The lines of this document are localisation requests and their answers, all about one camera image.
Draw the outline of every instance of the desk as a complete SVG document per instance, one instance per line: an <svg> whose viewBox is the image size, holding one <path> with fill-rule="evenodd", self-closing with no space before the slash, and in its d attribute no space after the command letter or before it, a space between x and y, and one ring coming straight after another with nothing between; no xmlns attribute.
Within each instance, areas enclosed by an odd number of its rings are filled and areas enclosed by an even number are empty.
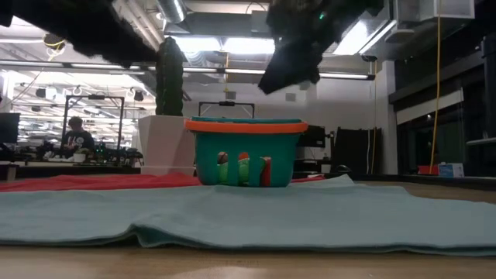
<svg viewBox="0 0 496 279"><path fill-rule="evenodd" d="M401 185L424 198L451 198L496 204L496 192L435 185ZM33 248L0 247L0 274L5 278L487 278L496 274L496 259L443 257L413 253L259 253L137 247Z"/></svg>

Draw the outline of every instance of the man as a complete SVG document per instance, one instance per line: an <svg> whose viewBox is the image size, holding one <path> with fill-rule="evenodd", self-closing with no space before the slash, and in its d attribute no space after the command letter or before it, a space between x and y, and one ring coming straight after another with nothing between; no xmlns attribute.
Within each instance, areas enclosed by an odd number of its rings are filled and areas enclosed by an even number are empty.
<svg viewBox="0 0 496 279"><path fill-rule="evenodd" d="M73 117L69 120L69 126L71 131L66 133L62 139L64 149L74 153L79 148L88 148L89 150L95 148L93 136L83 129L83 119Z"/></svg>

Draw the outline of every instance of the black shirt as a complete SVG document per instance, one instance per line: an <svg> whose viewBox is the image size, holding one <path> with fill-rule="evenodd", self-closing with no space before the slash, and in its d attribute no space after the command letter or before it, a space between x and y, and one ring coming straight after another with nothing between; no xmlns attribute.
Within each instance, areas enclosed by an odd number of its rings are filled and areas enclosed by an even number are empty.
<svg viewBox="0 0 496 279"><path fill-rule="evenodd" d="M95 148L95 141L93 140L93 136L91 136L91 134L86 131L69 131L62 139L62 144L66 144L67 146L76 146L77 148L88 148L90 150Z"/></svg>

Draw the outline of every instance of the teal towel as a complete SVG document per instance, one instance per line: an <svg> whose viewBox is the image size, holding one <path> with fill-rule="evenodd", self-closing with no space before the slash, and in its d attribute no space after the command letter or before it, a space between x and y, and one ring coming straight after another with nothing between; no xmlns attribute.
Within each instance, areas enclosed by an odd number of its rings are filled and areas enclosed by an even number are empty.
<svg viewBox="0 0 496 279"><path fill-rule="evenodd" d="M5 193L0 243L496 255L495 205L331 183Z"/></svg>

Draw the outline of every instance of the teal basket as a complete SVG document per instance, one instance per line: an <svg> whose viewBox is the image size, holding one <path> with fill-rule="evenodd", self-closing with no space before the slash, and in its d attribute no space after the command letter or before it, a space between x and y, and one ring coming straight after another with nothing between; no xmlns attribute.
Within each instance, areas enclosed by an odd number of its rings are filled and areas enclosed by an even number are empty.
<svg viewBox="0 0 496 279"><path fill-rule="evenodd" d="M212 119L193 117L195 122L219 122L242 124L289 124L302 123L299 119ZM262 160L254 158L270 158L270 185L273 188L288 186L293 176L293 164L296 157L296 143L304 131L300 133L212 133L191 129L196 135L196 172L205 185L219 184L218 155L226 152L229 158L227 167L227 184L240 186L238 157L248 153L249 181L244 186L260 187Z"/></svg>

